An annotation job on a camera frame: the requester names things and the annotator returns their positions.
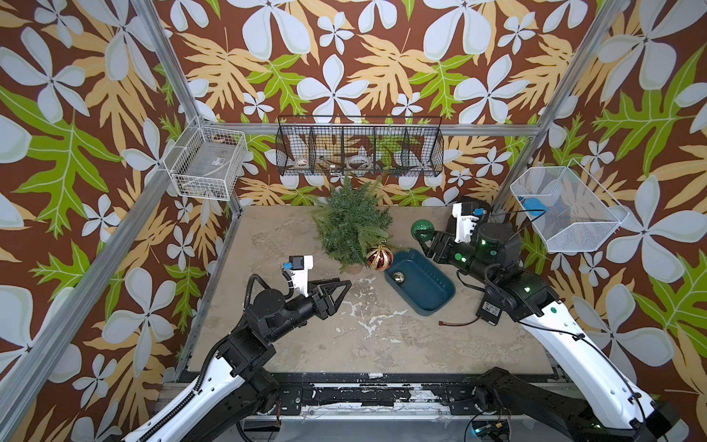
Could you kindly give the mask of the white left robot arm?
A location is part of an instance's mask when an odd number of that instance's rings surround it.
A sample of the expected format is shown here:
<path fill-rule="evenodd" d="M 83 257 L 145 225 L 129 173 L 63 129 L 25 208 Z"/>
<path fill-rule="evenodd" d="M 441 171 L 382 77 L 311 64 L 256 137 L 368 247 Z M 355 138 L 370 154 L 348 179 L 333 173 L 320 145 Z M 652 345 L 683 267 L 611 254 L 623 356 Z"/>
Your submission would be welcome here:
<path fill-rule="evenodd" d="M 352 283 L 339 278 L 305 283 L 284 295 L 253 274 L 236 327 L 208 353 L 198 376 L 124 441 L 214 441 L 251 415 L 272 410 L 279 384 L 264 366 L 274 343 L 317 317 L 335 315 Z"/>

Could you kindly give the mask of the green glitter ball ornament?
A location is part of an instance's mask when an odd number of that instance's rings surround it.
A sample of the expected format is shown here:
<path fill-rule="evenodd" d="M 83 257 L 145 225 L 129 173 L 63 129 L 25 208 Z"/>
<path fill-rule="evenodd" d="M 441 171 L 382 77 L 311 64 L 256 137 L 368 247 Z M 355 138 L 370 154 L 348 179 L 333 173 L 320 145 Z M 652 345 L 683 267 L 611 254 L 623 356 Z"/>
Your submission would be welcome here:
<path fill-rule="evenodd" d="M 411 235 L 416 240 L 416 232 L 420 230 L 436 230 L 433 223 L 426 219 L 419 219 L 412 224 Z"/>

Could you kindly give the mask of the red gold striped ornament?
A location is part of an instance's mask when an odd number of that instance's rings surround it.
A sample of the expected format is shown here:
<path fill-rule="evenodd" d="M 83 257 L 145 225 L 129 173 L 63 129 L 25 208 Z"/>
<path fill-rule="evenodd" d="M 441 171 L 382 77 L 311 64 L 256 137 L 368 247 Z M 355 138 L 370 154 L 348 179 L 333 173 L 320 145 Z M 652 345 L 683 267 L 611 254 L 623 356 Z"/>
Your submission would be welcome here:
<path fill-rule="evenodd" d="M 393 259 L 394 255 L 392 250 L 385 245 L 375 246 L 366 254 L 368 267 L 375 271 L 385 271 L 389 269 L 393 263 Z"/>

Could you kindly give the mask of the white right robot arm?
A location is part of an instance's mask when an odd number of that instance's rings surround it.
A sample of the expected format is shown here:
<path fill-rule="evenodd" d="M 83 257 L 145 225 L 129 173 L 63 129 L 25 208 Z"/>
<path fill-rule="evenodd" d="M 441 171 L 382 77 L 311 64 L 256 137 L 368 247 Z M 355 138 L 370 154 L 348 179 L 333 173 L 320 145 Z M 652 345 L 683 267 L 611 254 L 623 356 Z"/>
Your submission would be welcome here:
<path fill-rule="evenodd" d="M 478 281 L 477 310 L 490 322 L 507 314 L 531 333 L 582 396 L 568 398 L 536 387 L 502 368 L 478 378 L 480 409 L 510 407 L 574 441 L 657 441 L 679 423 L 674 407 L 653 399 L 625 375 L 574 320 L 557 292 L 520 262 L 520 239 L 509 223 L 492 223 L 488 204 L 454 204 L 446 231 L 424 219 L 412 237 L 426 258 L 454 266 Z"/>

